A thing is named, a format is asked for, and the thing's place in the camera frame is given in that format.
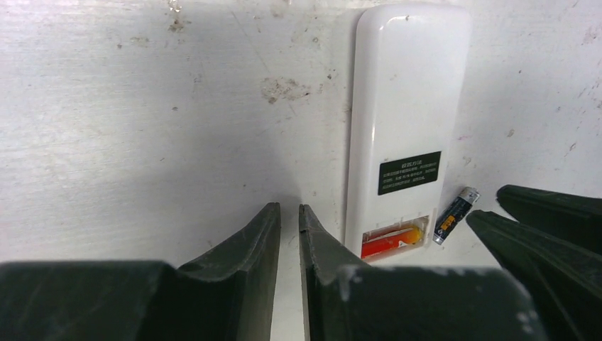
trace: battery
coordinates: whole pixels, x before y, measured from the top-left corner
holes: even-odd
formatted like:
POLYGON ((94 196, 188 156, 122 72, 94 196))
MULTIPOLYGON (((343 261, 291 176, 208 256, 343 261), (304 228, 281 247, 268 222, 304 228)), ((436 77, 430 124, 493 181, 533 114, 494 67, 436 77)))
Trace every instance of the battery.
POLYGON ((437 223, 433 233, 433 241, 439 245, 443 244, 447 236, 454 230, 456 225, 470 211, 472 205, 478 200, 481 195, 472 187, 464 188, 458 197, 451 202, 451 205, 443 212, 437 223))

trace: battery compartment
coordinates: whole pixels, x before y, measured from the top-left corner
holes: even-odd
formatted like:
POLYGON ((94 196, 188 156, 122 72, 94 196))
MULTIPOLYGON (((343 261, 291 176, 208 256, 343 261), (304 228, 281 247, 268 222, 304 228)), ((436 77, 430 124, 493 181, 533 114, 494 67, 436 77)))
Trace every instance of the battery compartment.
POLYGON ((429 221, 429 216, 425 215, 363 233, 361 258, 374 261, 423 246, 429 221))

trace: black label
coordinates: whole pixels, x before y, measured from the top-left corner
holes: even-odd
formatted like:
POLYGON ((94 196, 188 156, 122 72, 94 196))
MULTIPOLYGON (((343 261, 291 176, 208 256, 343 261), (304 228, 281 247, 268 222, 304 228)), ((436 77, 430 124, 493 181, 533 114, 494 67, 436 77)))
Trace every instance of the black label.
POLYGON ((437 181, 441 152, 381 163, 378 195, 437 181))

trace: orange battery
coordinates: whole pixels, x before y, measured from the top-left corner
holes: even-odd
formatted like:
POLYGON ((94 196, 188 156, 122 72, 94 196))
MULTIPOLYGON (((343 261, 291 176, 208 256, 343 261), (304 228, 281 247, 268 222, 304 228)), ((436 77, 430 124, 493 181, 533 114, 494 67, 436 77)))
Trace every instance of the orange battery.
POLYGON ((397 249, 404 245, 417 243, 422 238, 422 231, 418 226, 410 225, 398 231, 371 237, 372 239, 364 241, 361 245, 362 259, 381 252, 397 249))

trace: stain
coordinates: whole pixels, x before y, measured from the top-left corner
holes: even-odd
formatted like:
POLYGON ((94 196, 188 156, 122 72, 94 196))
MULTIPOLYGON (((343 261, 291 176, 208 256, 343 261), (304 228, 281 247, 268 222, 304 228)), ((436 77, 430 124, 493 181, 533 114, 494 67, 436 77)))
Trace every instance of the stain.
POLYGON ((284 18, 284 13, 286 11, 286 5, 284 3, 278 2, 277 4, 270 5, 270 13, 274 18, 282 19, 284 18))
POLYGON ((173 20, 173 23, 169 27, 170 32, 182 32, 184 29, 184 24, 178 18, 173 20))
POLYGON ((200 73, 197 73, 197 75, 192 78, 192 93, 196 93, 197 90, 199 89, 199 87, 201 87, 201 83, 203 82, 203 75, 200 73))
POLYGON ((596 41, 600 33, 602 33, 602 24, 597 25, 596 27, 589 26, 589 28, 585 32, 582 45, 593 43, 594 41, 596 41))
POLYGON ((148 42, 150 40, 145 36, 139 36, 130 38, 130 41, 136 46, 140 46, 141 48, 147 48, 148 42))
POLYGON ((276 103, 279 99, 294 101, 309 96, 310 90, 310 86, 300 85, 292 78, 269 77, 261 81, 261 95, 270 104, 276 103))

